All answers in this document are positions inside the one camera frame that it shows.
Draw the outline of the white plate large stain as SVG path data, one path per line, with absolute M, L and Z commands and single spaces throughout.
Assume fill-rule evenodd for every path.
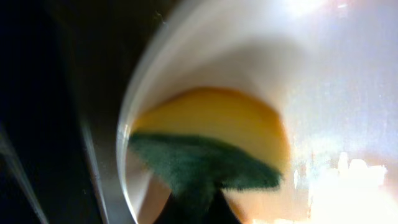
M 136 223 L 168 197 L 127 148 L 143 111 L 199 86 L 273 106 L 292 148 L 278 191 L 227 193 L 243 223 L 397 222 L 397 2 L 184 1 L 121 107 L 116 160 Z

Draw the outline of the green and yellow sponge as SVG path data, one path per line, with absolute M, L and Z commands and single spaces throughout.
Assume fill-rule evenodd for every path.
M 290 167 L 280 114 L 227 88 L 197 88 L 141 114 L 127 147 L 169 188 L 157 223 L 239 223 L 229 193 L 278 189 Z

